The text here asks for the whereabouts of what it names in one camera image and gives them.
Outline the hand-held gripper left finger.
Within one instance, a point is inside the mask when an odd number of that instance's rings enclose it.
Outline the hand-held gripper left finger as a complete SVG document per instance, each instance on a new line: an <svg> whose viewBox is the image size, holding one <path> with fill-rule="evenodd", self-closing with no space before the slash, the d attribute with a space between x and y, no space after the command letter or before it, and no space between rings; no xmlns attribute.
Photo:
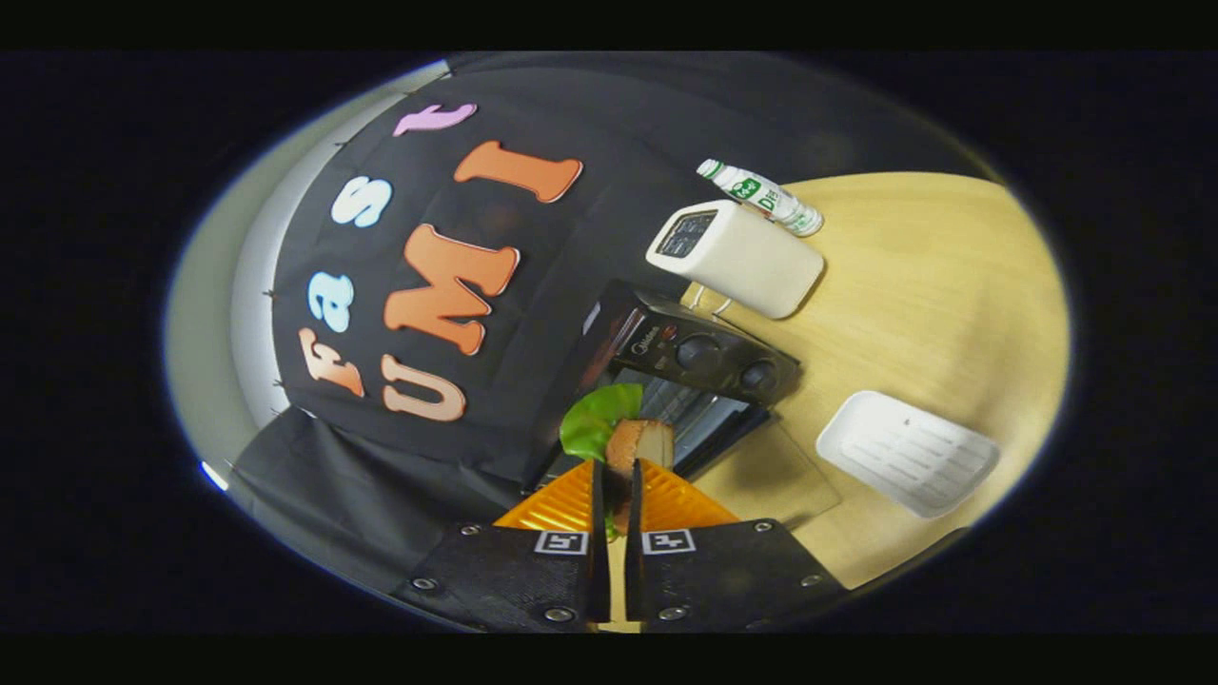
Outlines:
<svg viewBox="0 0 1218 685"><path fill-rule="evenodd" d="M587 460L495 523L449 529L395 598L469 633L596 633L610 618L603 477Z"/></svg>

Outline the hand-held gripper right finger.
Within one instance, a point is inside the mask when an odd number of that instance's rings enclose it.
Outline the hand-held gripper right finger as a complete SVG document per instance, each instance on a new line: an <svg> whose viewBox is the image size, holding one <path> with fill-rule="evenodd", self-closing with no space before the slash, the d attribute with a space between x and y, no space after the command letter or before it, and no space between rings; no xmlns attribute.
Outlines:
<svg viewBox="0 0 1218 685"><path fill-rule="evenodd" d="M625 616L641 633L782 633L848 590L775 518L739 519L691 481L635 462Z"/></svg>

